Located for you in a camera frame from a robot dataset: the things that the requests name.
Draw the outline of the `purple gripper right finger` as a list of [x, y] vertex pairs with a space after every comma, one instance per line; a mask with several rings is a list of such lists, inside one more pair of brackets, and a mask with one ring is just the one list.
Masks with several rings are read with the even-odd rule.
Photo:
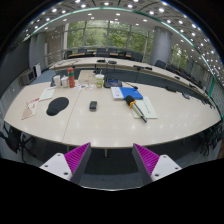
[[168, 155], [158, 155], [138, 144], [133, 145], [132, 154], [144, 185], [181, 170]]

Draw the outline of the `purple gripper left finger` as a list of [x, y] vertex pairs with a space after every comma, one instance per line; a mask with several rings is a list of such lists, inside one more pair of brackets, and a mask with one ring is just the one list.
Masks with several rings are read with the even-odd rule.
[[91, 144], [86, 143], [65, 154], [56, 153], [41, 166], [41, 169], [78, 184], [84, 173], [90, 154]]

